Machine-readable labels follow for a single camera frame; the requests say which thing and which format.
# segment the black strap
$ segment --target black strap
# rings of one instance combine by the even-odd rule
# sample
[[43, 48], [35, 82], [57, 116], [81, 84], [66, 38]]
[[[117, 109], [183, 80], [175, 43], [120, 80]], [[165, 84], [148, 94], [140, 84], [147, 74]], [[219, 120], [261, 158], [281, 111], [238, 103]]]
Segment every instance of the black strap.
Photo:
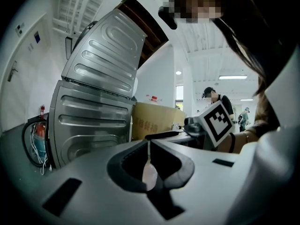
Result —
[[235, 145], [235, 135], [233, 133], [230, 133], [230, 135], [231, 135], [232, 141], [231, 141], [231, 146], [230, 146], [230, 149], [229, 149], [229, 153], [232, 153], [233, 150], [234, 150], [234, 145]]

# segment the white ceiling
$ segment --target white ceiling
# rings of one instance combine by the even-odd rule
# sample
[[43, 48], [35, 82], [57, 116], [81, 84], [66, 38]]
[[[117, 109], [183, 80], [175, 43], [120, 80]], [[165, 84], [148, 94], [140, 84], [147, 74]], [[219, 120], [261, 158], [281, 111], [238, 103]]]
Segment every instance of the white ceiling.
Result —
[[[76, 1], [59, 0], [57, 17], [53, 20], [54, 30], [60, 37], [62, 56], [65, 56], [65, 37], [77, 38], [95, 19], [103, 0], [78, 0], [74, 13]], [[154, 1], [161, 6], [167, 0]], [[191, 66], [196, 101], [201, 100], [201, 94], [208, 86], [226, 94], [231, 100], [252, 97], [258, 87], [257, 75], [231, 51], [214, 23], [180, 23], [173, 35], [180, 41], [188, 66]], [[176, 70], [183, 72], [182, 66], [176, 63]], [[243, 81], [219, 81], [220, 75], [247, 75], [248, 78]], [[176, 85], [183, 84], [183, 76], [176, 75]]]

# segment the metal panel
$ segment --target metal panel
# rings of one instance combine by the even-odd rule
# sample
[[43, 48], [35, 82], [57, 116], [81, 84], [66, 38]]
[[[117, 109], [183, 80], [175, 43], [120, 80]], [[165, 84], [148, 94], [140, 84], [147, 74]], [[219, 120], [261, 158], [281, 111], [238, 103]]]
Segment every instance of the metal panel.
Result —
[[144, 32], [116, 9], [78, 44], [61, 76], [132, 97], [145, 38]]
[[49, 129], [57, 167], [85, 153], [128, 141], [135, 102], [59, 81], [52, 98], [54, 104]]

